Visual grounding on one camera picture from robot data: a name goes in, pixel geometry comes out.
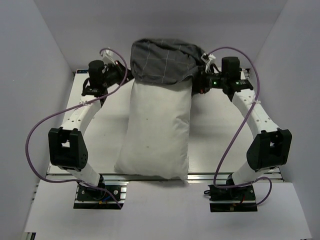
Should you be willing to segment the dark grey checked pillowcase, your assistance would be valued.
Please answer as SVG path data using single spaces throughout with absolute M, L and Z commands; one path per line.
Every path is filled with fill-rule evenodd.
M 194 79 L 205 62 L 205 51 L 176 38 L 142 38 L 132 43 L 130 70 L 136 81 L 175 85 Z

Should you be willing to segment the white pillow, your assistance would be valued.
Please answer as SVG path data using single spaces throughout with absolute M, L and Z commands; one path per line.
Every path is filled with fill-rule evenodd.
M 134 81 L 128 127 L 115 172 L 187 179 L 191 92 L 190 80 L 174 85 Z

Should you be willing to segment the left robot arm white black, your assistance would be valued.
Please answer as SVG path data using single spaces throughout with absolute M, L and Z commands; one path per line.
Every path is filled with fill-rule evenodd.
M 79 106 L 58 128 L 48 132 L 50 163 L 72 174 L 82 185 L 90 185 L 88 193 L 99 200 L 105 196 L 102 176 L 88 163 L 89 153 L 84 134 L 96 113 L 106 101 L 109 87 L 126 84 L 133 77 L 118 60 L 93 60 L 88 64 Z

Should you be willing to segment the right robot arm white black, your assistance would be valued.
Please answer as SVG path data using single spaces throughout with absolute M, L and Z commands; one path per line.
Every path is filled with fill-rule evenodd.
M 240 111 L 253 137 L 246 152 L 246 162 L 230 175 L 225 187 L 226 195 L 236 200 L 243 195 L 245 186 L 287 163 L 292 134 L 274 123 L 256 99 L 258 91 L 245 78 L 238 57 L 222 58 L 221 68 L 216 67 L 212 54 L 204 53 L 201 60 L 203 66 L 199 68 L 193 93 L 205 94 L 210 89 L 221 89 Z

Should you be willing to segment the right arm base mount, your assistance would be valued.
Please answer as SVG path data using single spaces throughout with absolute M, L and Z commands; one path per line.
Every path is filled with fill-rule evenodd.
M 252 185 L 236 188 L 217 188 L 213 184 L 203 194 L 209 199 L 212 213 L 257 212 L 256 195 Z

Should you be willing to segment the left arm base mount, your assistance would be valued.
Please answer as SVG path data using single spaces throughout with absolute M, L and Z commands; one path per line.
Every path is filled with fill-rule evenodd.
M 105 182 L 104 190 L 78 184 L 73 208 L 78 210 L 120 210 L 126 199 L 127 184 Z

